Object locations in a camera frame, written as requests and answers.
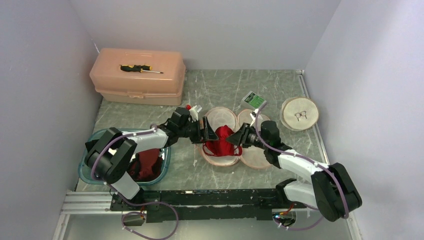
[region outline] plastic storage box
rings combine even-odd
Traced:
[[[119,129],[119,130],[125,131],[125,132],[135,132],[135,131],[142,131],[143,129],[122,128],[122,129]],[[103,133],[105,131],[106,131],[106,129],[96,131],[88,139],[88,142],[90,142],[92,140],[100,139],[100,137],[103,135]],[[159,182],[160,180],[162,180],[165,177],[165,175],[168,172],[168,167],[170,165],[171,148],[170,147],[162,148],[161,153],[162,153],[163,162],[162,162],[162,168],[160,169],[160,175],[155,180],[152,180],[152,181],[139,181],[139,182],[137,182],[138,185],[140,185],[140,186],[152,185],[152,184]],[[84,163],[84,159],[86,158],[86,156],[87,156],[87,150],[84,150],[84,154],[82,155],[82,160],[81,160],[81,162],[79,163],[79,166],[78,166],[79,178],[82,179],[87,184],[103,184],[102,181],[93,180],[91,178],[91,176],[90,176],[91,175],[91,168],[89,168],[89,166],[87,166]]]
[[[121,65],[148,65],[153,72],[126,72]],[[112,102],[178,106],[186,66],[179,52],[103,48],[90,72],[95,90]]]

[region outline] screwdriver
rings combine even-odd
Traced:
[[[163,74],[163,71],[152,71],[152,67],[149,65],[121,65],[120,69],[124,72],[149,72],[155,74]]]

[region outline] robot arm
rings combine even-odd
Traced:
[[[106,151],[99,158],[104,148],[118,138],[121,139],[110,147],[116,152],[112,154]],[[94,172],[96,175],[131,200],[141,190],[127,173],[133,154],[149,149],[169,147],[175,144],[179,138],[189,138],[193,144],[219,139],[211,129],[206,117],[201,120],[193,119],[189,110],[178,107],[172,113],[171,118],[168,118],[165,123],[153,130],[121,132],[114,127],[109,128],[100,139],[85,143],[88,153],[84,162],[90,168],[95,166]]]
[[[336,221],[345,215],[345,208],[341,193],[332,176],[328,174],[330,173],[340,184],[349,212],[362,205],[362,199],[342,164],[328,165],[316,161],[311,163],[300,157],[300,154],[294,149],[281,142],[280,131],[275,121],[262,122],[260,129],[260,136],[268,145],[288,154],[282,154],[266,147],[260,141],[255,128],[248,123],[244,123],[237,132],[227,137],[226,140],[243,148],[250,146],[261,148],[264,150],[263,153],[269,163],[279,169],[289,170],[306,180],[307,183],[302,183],[290,178],[279,183],[276,186],[276,191],[277,197],[281,201],[298,202],[318,208],[327,220]]]
[[[95,173],[105,183],[111,185],[128,200],[139,201],[136,196],[142,195],[143,190],[131,179],[127,168],[134,153],[149,149],[160,149],[175,144],[179,138],[189,138],[191,143],[198,144],[206,141],[218,140],[218,136],[211,129],[206,117],[197,120],[190,111],[178,107],[171,118],[159,125],[148,134],[134,134],[121,132],[116,128],[109,128],[99,140],[87,142],[88,154],[85,163],[93,168],[97,158],[104,148],[116,138],[122,137],[111,145],[115,154],[108,151],[99,158]],[[334,222],[345,215],[341,195],[335,186],[332,177],[322,168],[334,175],[341,185],[349,212],[362,205],[361,197],[356,190],[349,174],[340,163],[327,165],[324,163],[311,164],[304,158],[297,156],[297,152],[282,143],[280,131],[274,121],[264,121],[261,124],[260,136],[273,148],[285,151],[281,154],[266,147],[258,138],[254,127],[244,123],[241,128],[226,140],[236,146],[248,148],[255,146],[262,148],[268,162],[280,169],[289,170],[307,181],[302,183],[294,178],[279,183],[276,188],[277,199],[281,202],[299,202],[318,208],[321,214],[329,221]]]

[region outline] toolbox lid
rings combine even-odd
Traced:
[[[126,72],[121,65],[148,65],[153,72]],[[90,72],[99,93],[175,95],[181,91],[185,66],[179,52],[103,48]]]

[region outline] red fabric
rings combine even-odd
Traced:
[[[157,148],[137,153],[127,171],[131,178],[135,181],[149,182],[159,177],[163,162],[159,153],[160,149]]]
[[[207,141],[203,144],[203,152],[208,156],[223,157],[223,156],[240,156],[242,155],[242,147],[234,146],[233,144],[226,141],[226,138],[234,134],[233,130],[227,125],[220,126],[215,131],[219,137],[217,141]],[[213,154],[207,153],[205,147]]]

